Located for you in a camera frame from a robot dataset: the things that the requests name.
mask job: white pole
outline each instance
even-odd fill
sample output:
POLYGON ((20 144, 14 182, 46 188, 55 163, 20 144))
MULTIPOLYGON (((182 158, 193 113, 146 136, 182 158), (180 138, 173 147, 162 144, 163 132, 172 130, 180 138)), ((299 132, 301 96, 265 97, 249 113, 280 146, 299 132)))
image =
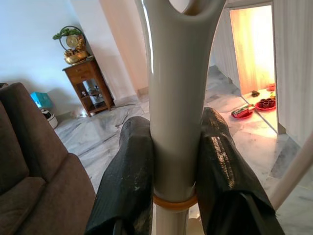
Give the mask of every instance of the white pole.
POLYGON ((297 186, 302 177, 307 173, 313 165, 313 132, 308 137, 303 147, 299 150, 297 156, 289 165, 283 178, 279 181, 275 190, 271 194, 270 202, 275 210, 277 210, 292 190, 297 186))
MULTIPOLYGON (((194 195, 196 157, 209 54, 225 0, 196 0, 185 14, 168 0, 137 0, 149 71, 155 195, 184 202, 194 195)), ((184 235, 188 209, 157 206, 156 233, 184 235)))

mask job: marble floor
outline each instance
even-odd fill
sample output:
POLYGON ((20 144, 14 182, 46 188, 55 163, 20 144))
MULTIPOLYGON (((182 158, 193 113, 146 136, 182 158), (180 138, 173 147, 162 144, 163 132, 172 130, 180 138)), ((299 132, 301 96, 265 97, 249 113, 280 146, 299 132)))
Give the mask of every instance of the marble floor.
MULTIPOLYGON (((239 90, 228 78, 217 67, 211 67, 206 85, 205 106, 215 108, 224 117, 239 152, 266 192, 271 193, 295 157, 299 146, 287 135, 277 135, 257 113, 243 120, 231 117, 231 111, 245 104, 239 90)), ((68 151, 79 157, 96 191, 103 172, 118 152, 122 125, 133 116, 149 119, 147 96, 90 118, 65 119, 55 129, 68 151)), ((312 179, 313 169, 277 211, 277 218, 287 235, 313 234, 312 179)), ((199 217, 197 205, 190 209, 189 214, 194 219, 199 217)))

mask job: teal box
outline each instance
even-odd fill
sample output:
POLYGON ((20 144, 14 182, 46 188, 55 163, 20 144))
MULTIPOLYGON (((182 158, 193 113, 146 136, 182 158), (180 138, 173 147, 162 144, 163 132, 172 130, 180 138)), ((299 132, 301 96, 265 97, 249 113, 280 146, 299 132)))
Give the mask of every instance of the teal box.
POLYGON ((30 94, 38 108, 51 108, 52 102, 47 93, 33 92, 30 94))

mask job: red tray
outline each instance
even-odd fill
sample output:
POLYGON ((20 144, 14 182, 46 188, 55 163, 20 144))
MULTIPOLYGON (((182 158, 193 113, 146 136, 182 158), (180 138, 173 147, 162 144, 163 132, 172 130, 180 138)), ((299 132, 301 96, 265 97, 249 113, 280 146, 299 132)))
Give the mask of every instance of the red tray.
POLYGON ((233 114, 231 114, 231 116, 235 119, 246 119, 246 118, 250 118, 252 116, 252 114, 253 114, 253 112, 251 112, 251 113, 249 113, 243 117, 235 117, 235 116, 233 116, 233 114))
POLYGON ((275 105, 275 106, 273 106, 273 107, 270 107, 270 108, 261 108, 261 107, 259 106, 259 103, 260 103, 260 102, 257 102, 257 103, 255 104, 255 107, 256 107, 257 109, 259 109, 259 110, 264 110, 264 111, 267 111, 267 110, 273 110, 273 109, 276 109, 276 105, 275 105))

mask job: sofa armrest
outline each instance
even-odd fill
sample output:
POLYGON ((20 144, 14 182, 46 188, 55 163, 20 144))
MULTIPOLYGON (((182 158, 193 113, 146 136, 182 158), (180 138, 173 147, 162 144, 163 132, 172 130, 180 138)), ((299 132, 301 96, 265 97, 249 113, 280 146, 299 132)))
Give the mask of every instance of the sofa armrest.
POLYGON ((67 150, 22 83, 0 90, 2 102, 28 165, 30 176, 50 181, 67 150))

